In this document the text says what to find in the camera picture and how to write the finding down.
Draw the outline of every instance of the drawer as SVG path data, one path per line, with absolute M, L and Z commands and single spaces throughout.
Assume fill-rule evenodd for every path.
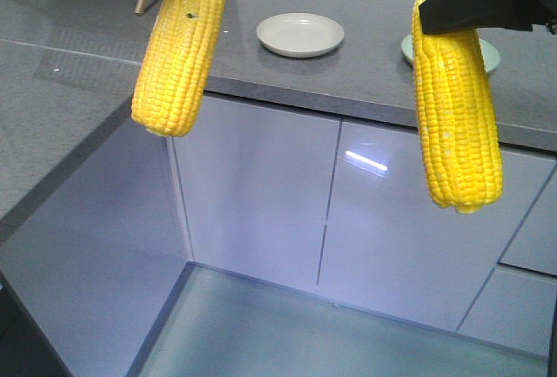
M 500 266 L 459 333 L 547 356 L 557 279 Z
M 557 175 L 553 175 L 501 262 L 557 275 Z

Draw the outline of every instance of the glossy cabinet door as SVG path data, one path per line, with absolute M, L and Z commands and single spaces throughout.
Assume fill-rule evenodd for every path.
M 502 262 L 557 276 L 557 175 L 547 183 Z
M 459 332 L 547 356 L 557 280 L 498 267 Z
M 200 263 L 315 287 L 339 121 L 207 96 L 175 140 Z
M 319 294 L 456 330 L 554 168 L 503 153 L 504 196 L 460 215 L 430 199 L 413 131 L 343 123 Z
M 74 377 L 128 374 L 186 263 L 163 138 L 120 126 L 10 239 L 0 270 Z

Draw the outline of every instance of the white cabinet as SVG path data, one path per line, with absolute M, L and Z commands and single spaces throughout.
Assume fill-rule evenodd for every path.
M 472 215 L 430 199 L 414 132 L 343 123 L 319 294 L 454 331 L 554 168 L 503 152 L 505 191 Z
M 339 121 L 207 96 L 175 140 L 195 261 L 311 291 Z
M 498 267 L 459 332 L 547 356 L 557 280 Z
M 557 275 L 557 175 L 553 175 L 502 262 Z

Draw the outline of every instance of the gray countertop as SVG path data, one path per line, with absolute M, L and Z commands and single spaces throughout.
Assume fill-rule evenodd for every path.
M 0 0 L 0 242 L 129 115 L 159 1 Z M 412 69 L 400 40 L 414 0 L 228 0 L 208 91 L 414 127 Z M 328 16 L 340 48 L 294 59 L 264 49 L 257 24 L 283 12 Z M 557 38 L 483 30 L 500 141 L 557 152 Z

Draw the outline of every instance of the corn on the cob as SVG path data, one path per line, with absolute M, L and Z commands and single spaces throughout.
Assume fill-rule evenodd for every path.
M 471 213 L 502 194 L 489 81 L 475 30 L 422 33 L 413 9 L 414 83 L 426 179 L 441 207 Z
M 225 0 L 164 0 L 131 106 L 132 118 L 161 136 L 184 136 L 197 118 Z

